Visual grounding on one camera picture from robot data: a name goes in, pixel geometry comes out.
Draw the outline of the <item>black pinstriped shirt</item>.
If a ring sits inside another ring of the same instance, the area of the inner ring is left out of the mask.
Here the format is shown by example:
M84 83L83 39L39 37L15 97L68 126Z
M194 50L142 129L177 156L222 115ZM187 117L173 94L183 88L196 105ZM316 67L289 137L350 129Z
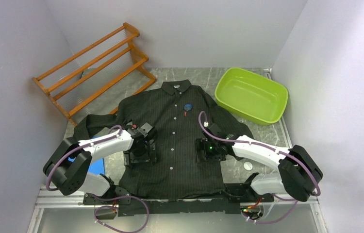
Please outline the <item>black pinstriped shirt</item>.
M192 104L191 111L184 105ZM189 80L164 82L153 89L123 99L115 115L88 115L74 128L76 140L94 137L104 128L149 123L157 130L157 162L126 168L119 186L140 198L177 200L222 191L224 183L219 162L196 162L195 140L203 136L198 116L225 133L252 136L244 123L218 106L200 86Z

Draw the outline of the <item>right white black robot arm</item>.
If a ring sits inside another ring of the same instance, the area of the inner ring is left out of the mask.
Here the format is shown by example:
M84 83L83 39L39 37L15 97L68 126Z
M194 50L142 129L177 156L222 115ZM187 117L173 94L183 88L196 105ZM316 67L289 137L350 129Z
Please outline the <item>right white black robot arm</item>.
M254 140L246 135L226 134L215 124L200 123L203 139L196 140L197 162L248 159L273 170L270 174L253 173L241 184L248 201L265 194L286 194L292 200L305 202L319 196L323 173L301 146L277 147Z

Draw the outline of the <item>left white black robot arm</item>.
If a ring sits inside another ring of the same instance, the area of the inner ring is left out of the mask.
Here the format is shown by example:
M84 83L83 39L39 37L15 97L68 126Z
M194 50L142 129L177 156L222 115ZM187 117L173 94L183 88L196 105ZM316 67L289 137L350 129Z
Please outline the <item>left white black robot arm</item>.
M76 191L88 192L104 204L115 198L115 185L106 175L89 172L96 161L122 152L124 166L154 164L157 161L154 141L157 130L148 123L137 126L113 126L109 133L88 140L64 139L43 167L46 189L68 196Z

